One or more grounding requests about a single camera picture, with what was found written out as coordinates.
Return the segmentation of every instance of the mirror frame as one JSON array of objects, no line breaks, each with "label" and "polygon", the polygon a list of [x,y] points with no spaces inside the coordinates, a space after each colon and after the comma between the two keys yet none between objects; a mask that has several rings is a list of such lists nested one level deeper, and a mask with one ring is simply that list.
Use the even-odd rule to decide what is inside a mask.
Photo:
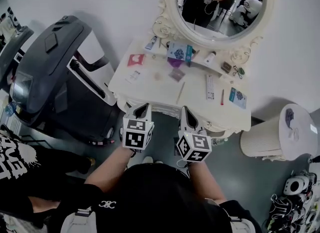
[{"label": "mirror frame", "polygon": [[191,42],[208,49],[230,49],[243,45],[251,46],[252,43],[256,43],[255,40],[261,38],[263,30],[271,18],[274,10],[274,1],[275,0],[263,0],[262,10],[258,17],[252,25],[244,31],[231,37],[214,40],[194,32],[185,24],[182,15],[180,15],[178,11],[177,0],[165,0],[167,13],[178,32]]}]

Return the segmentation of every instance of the pink card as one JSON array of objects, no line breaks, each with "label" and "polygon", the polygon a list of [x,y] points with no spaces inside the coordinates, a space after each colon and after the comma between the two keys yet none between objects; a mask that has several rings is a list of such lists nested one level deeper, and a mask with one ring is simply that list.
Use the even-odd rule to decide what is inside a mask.
[{"label": "pink card", "polygon": [[136,64],[142,65],[144,58],[145,58],[144,54],[131,54],[128,61],[128,67]]}]

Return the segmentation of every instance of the white vanity table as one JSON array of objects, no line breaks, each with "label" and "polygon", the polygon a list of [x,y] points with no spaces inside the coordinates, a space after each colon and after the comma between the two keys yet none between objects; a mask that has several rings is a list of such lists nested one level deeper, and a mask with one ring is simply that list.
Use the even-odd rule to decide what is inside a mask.
[{"label": "white vanity table", "polygon": [[[267,24],[273,9],[274,0],[263,0],[263,8],[253,24],[245,31],[227,37],[206,36],[205,28],[185,22],[178,8],[177,0],[159,0],[162,13],[155,20],[152,32],[144,37],[135,38],[122,58],[111,82],[109,90],[114,93],[117,105],[124,112],[129,106],[150,103],[152,111],[179,117],[182,106],[188,106],[203,118],[208,135],[215,138],[227,138],[233,133],[249,131],[251,128],[250,90],[247,86],[249,77],[247,61]],[[149,51],[145,49],[153,36],[157,41]],[[175,81],[169,76],[173,67],[167,62],[168,41],[192,45],[199,53],[192,60],[195,66],[183,63],[179,69],[185,76]],[[215,62],[205,65],[205,58],[216,52]],[[128,66],[130,55],[145,54],[143,65]],[[229,74],[221,69],[223,62],[232,66]],[[240,79],[233,66],[246,72]],[[130,75],[139,72],[136,80],[129,80]],[[214,100],[207,99],[206,75],[213,75]],[[231,101],[231,88],[247,96],[246,109]],[[224,90],[224,105],[221,105]]]}]

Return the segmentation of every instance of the remote control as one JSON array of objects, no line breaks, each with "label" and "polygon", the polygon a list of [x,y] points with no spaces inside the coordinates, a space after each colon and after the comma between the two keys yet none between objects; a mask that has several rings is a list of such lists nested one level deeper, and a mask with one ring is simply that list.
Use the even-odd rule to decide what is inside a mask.
[{"label": "remote control", "polygon": [[214,77],[212,75],[206,75],[206,99],[211,101],[215,99]]}]

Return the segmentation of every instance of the pen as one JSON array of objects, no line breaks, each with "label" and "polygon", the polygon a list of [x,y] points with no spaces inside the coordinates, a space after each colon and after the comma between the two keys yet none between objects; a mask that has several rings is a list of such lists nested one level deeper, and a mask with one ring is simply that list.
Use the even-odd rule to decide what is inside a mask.
[{"label": "pen", "polygon": [[222,90],[222,96],[221,96],[221,105],[224,105],[224,99],[225,99],[225,89]]}]

